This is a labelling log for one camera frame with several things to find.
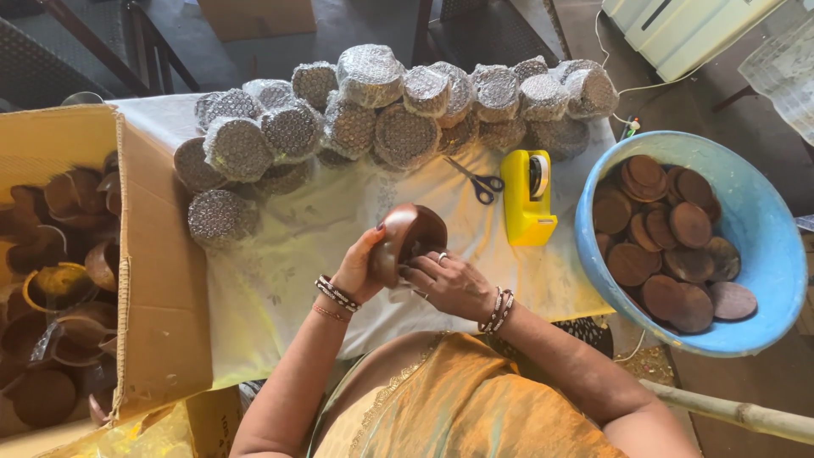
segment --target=woman's arm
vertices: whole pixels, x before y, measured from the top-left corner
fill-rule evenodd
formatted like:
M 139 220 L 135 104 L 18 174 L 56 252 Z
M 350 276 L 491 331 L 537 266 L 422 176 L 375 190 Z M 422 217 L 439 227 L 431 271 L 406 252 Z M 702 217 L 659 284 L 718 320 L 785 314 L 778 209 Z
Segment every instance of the woman's arm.
M 402 276 L 438 310 L 485 323 L 497 290 L 466 260 L 430 251 L 410 260 Z M 628 456 L 698 456 L 672 414 L 633 376 L 585 342 L 515 302 L 499 337 L 526 354 L 562 392 L 596 421 Z
M 383 225 L 365 232 L 331 280 L 357 304 L 367 302 L 382 288 L 367 278 L 367 258 L 383 236 Z M 324 294 L 315 305 L 345 319 L 352 315 Z M 299 453 L 347 330 L 348 324 L 311 310 L 241 421 L 230 456 L 270 458 Z

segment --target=bubble wrap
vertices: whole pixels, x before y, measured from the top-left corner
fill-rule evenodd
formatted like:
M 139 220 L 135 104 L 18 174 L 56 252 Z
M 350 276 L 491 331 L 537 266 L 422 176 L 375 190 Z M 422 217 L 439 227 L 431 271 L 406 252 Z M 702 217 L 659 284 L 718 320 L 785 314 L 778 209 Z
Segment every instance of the bubble wrap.
M 373 162 L 373 165 L 376 165 L 380 167 L 382 170 L 390 172 L 391 174 L 403 174 L 406 171 L 388 164 L 384 159 L 382 159 L 381 157 L 379 157 L 378 154 L 376 154 L 376 151 L 372 149 L 370 150 L 367 156 L 368 159 L 370 159 L 370 161 Z
M 175 173 L 191 192 L 218 189 L 229 181 L 205 160 L 204 137 L 189 139 L 175 150 Z
M 568 116 L 591 121 L 613 114 L 619 106 L 619 93 L 613 87 L 605 70 L 577 70 L 565 82 L 571 98 L 568 100 Z
M 520 116 L 527 121 L 559 121 L 568 108 L 568 91 L 549 74 L 520 85 Z
M 254 188 L 263 197 L 282 196 L 300 189 L 311 176 L 308 161 L 299 164 L 272 165 L 266 170 Z
M 414 170 L 438 155 L 441 128 L 431 117 L 408 112 L 401 103 L 384 109 L 376 118 L 374 150 L 388 164 Z
M 195 196 L 187 221 L 199 245 L 225 249 L 254 235 L 260 214 L 254 202 L 231 191 L 214 190 Z
M 419 65 L 407 72 L 404 85 L 407 110 L 436 118 L 446 114 L 451 89 L 447 75 Z
M 328 94 L 339 89 L 336 82 L 336 65 L 325 61 L 300 64 L 294 68 L 291 85 L 297 97 L 305 99 L 312 107 L 322 111 L 328 106 Z
M 339 97 L 333 90 L 325 110 L 325 148 L 355 161 L 373 147 L 376 110 Z
M 434 72 L 443 73 L 449 77 L 449 103 L 446 113 L 438 118 L 438 124 L 448 129 L 464 120 L 471 111 L 475 102 L 475 87 L 472 80 L 460 68 L 446 62 L 435 62 L 430 65 Z
M 477 91 L 475 107 L 484 122 L 514 119 L 520 106 L 517 75 L 505 65 L 481 65 L 472 73 Z
M 254 183 L 274 162 L 254 121 L 219 117 L 203 141 L 206 163 L 231 181 Z
M 195 119 L 198 120 L 198 127 L 204 132 L 209 128 L 209 119 L 207 112 L 209 108 L 215 103 L 224 93 L 223 92 L 210 92 L 201 95 L 197 102 L 195 102 Z
M 545 149 L 551 162 L 579 156 L 591 139 L 588 125 L 565 116 L 560 121 L 529 121 L 528 138 L 533 149 Z
M 265 111 L 283 108 L 294 101 L 291 83 L 285 80 L 251 80 L 243 90 L 255 97 Z
M 573 72 L 577 70 L 590 70 L 592 68 L 602 68 L 602 66 L 587 59 L 564 60 L 560 62 L 556 68 L 552 69 L 550 73 L 560 81 L 560 84 L 565 84 L 565 80 L 568 79 Z
M 317 159 L 325 168 L 331 170 L 341 170 L 356 163 L 356 160 L 348 159 L 336 151 L 327 148 L 317 153 Z
M 441 129 L 441 141 L 438 152 L 446 156 L 457 156 L 469 152 L 478 144 L 480 136 L 480 121 L 478 116 L 470 111 L 463 121 L 449 129 Z
M 545 63 L 542 55 L 538 55 L 534 59 L 524 60 L 523 62 L 511 68 L 511 71 L 517 75 L 520 83 L 526 81 L 528 78 L 535 75 L 545 75 L 549 72 L 549 66 Z
M 514 150 L 526 136 L 526 124 L 516 117 L 503 122 L 481 122 L 480 142 L 487 148 L 509 152 Z
M 386 107 L 401 97 L 405 67 L 388 46 L 360 45 L 339 56 L 339 93 L 365 108 Z
M 267 112 L 260 122 L 266 144 L 277 163 L 302 162 L 313 155 L 322 137 L 322 115 L 304 100 Z
M 209 107 L 206 119 L 208 124 L 212 124 L 218 117 L 257 119 L 262 112 L 260 102 L 245 90 L 229 89 Z

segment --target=white machine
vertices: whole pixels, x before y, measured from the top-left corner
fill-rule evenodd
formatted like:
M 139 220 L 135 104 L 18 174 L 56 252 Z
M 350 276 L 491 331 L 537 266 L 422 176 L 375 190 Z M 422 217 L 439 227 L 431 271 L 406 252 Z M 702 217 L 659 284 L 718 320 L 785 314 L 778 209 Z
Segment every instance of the white machine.
M 604 0 L 630 46 L 674 81 L 706 63 L 785 0 Z

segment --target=yellow tape dispenser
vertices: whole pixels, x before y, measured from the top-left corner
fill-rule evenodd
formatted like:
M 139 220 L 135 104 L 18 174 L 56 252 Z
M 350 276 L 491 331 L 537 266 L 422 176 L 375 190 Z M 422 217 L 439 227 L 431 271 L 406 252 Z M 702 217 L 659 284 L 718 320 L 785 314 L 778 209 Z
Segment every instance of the yellow tape dispenser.
M 539 246 L 557 227 L 551 214 L 551 160 L 545 151 L 512 151 L 501 162 L 506 233 L 514 246 Z

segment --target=woman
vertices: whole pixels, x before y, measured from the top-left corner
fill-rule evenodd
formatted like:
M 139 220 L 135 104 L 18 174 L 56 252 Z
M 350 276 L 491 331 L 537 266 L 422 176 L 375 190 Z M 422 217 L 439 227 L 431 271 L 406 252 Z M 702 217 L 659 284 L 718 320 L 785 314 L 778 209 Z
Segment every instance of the woman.
M 327 294 L 317 297 L 243 418 L 231 456 L 698 456 L 651 392 L 517 302 L 495 334 L 545 371 L 568 401 L 519 376 L 515 364 L 473 337 L 416 332 L 363 357 L 320 410 L 354 308 L 339 303 L 362 304 L 382 288 L 367 276 L 367 259 L 383 236 L 383 225 L 365 232 L 321 287 Z M 510 301 L 452 253 L 428 251 L 400 274 L 438 310 L 482 328 L 495 325 Z

